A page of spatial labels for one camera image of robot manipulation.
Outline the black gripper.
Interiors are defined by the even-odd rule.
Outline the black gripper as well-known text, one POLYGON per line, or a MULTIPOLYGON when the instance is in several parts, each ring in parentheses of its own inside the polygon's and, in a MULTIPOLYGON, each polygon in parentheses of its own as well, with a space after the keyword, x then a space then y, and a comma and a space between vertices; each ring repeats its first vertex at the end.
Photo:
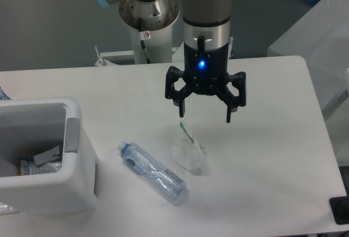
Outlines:
POLYGON ((228 43, 224 46, 207 50, 207 44, 202 40, 197 49, 184 44, 184 64, 182 71, 175 66, 170 66, 166 73, 165 98, 172 99, 174 105, 179 107, 179 117, 185 114, 185 99, 192 93, 202 95, 216 95, 227 106, 226 122, 231 122, 231 114, 238 107, 246 106, 246 72, 237 72, 230 75, 227 72, 228 43), (183 79, 185 85, 176 90, 175 82, 183 79), (234 95, 228 88, 231 84, 238 91, 234 95))

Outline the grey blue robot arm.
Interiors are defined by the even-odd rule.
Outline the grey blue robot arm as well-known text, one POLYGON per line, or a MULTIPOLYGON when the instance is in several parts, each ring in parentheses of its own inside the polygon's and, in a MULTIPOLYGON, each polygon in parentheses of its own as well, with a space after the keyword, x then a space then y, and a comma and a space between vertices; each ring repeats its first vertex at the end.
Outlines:
POLYGON ((123 21, 136 32, 147 63, 155 32, 183 18, 184 69, 171 66, 166 73, 165 97, 185 114, 191 94, 217 96, 230 115, 246 105, 246 74, 229 74, 227 63, 232 0, 96 0, 101 6, 119 5, 123 21))

